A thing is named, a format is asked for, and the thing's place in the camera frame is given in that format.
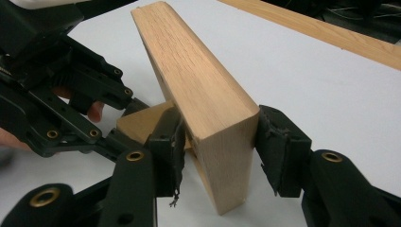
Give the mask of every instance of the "angled wooden block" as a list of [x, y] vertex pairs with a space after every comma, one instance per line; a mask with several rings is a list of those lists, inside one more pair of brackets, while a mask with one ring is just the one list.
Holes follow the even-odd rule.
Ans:
[[183, 115], [219, 214], [247, 197], [259, 108], [167, 3], [132, 11], [166, 99]]
[[128, 135], [130, 139], [145, 144], [149, 135], [156, 128], [163, 112], [173, 106], [172, 101], [167, 101], [140, 112], [123, 116], [117, 120], [117, 129]]

